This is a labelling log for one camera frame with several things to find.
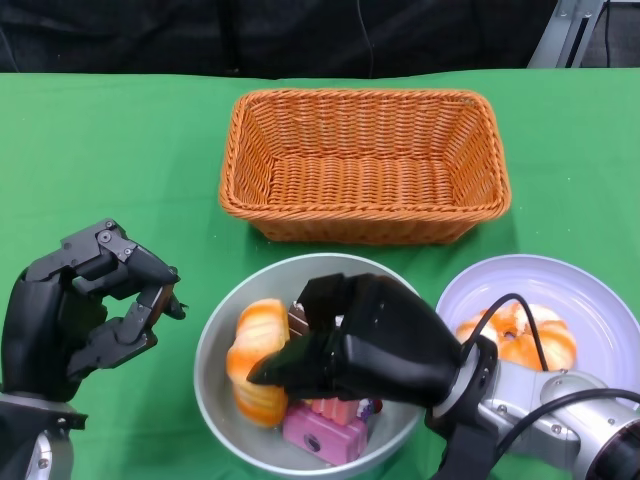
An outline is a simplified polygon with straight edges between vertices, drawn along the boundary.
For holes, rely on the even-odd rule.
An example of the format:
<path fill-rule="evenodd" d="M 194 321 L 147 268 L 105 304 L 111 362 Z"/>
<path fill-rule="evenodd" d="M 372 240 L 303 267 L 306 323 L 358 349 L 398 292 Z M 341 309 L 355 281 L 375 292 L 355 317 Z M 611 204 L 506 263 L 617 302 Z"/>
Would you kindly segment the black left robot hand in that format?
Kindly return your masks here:
<path fill-rule="evenodd" d="M 32 262 L 12 289 L 1 339 L 8 394 L 68 402 L 92 372 L 152 348 L 166 315 L 186 316 L 176 268 L 104 219 Z"/>

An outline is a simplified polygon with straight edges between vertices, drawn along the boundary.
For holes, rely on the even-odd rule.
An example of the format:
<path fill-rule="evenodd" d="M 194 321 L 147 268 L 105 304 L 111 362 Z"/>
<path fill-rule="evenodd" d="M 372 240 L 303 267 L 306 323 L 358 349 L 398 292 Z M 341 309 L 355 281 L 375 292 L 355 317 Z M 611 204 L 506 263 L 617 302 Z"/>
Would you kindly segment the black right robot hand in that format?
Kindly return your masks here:
<path fill-rule="evenodd" d="M 436 312 L 398 281 L 332 274 L 298 297 L 309 325 L 247 375 L 299 399 L 380 399 L 431 407 L 450 393 L 461 344 Z"/>

